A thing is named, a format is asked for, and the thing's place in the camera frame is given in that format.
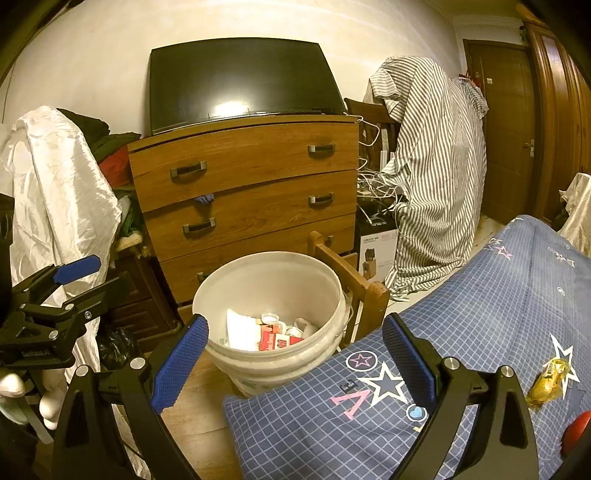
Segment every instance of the black tv screen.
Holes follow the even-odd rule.
[[[218,38],[155,48],[151,53],[152,134],[247,115],[344,111],[317,43]]]

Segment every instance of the gold wrapper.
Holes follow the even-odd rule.
[[[535,379],[525,400],[529,407],[540,407],[544,403],[562,396],[562,380],[570,372],[570,365],[566,360],[553,358],[546,365],[545,370]]]

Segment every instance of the white bucket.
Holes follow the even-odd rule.
[[[295,345],[247,352],[223,345],[226,312],[259,317],[273,312],[293,323],[303,317],[319,327]],[[247,396],[292,381],[320,365],[336,350],[348,320],[339,278],[330,267],[307,255],[264,252],[234,260],[201,284],[193,312],[209,324],[206,349],[213,363]]]

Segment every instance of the black plastic bag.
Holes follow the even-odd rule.
[[[133,333],[110,326],[101,330],[96,336],[96,343],[99,347],[100,363],[107,370],[120,369],[132,358],[141,356],[138,341]]]

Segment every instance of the metal screw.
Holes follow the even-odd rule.
[[[76,376],[84,377],[88,373],[88,365],[81,365],[76,368]]]
[[[509,365],[503,365],[501,367],[501,373],[503,374],[504,377],[507,377],[507,378],[511,378],[513,375],[515,375],[515,372],[513,371],[513,369]]]
[[[460,368],[460,361],[457,358],[453,358],[452,356],[448,356],[444,361],[443,365],[448,367],[449,370],[457,370]]]
[[[146,359],[142,356],[135,357],[131,362],[129,362],[129,366],[134,370],[139,370],[144,367],[146,364]]]

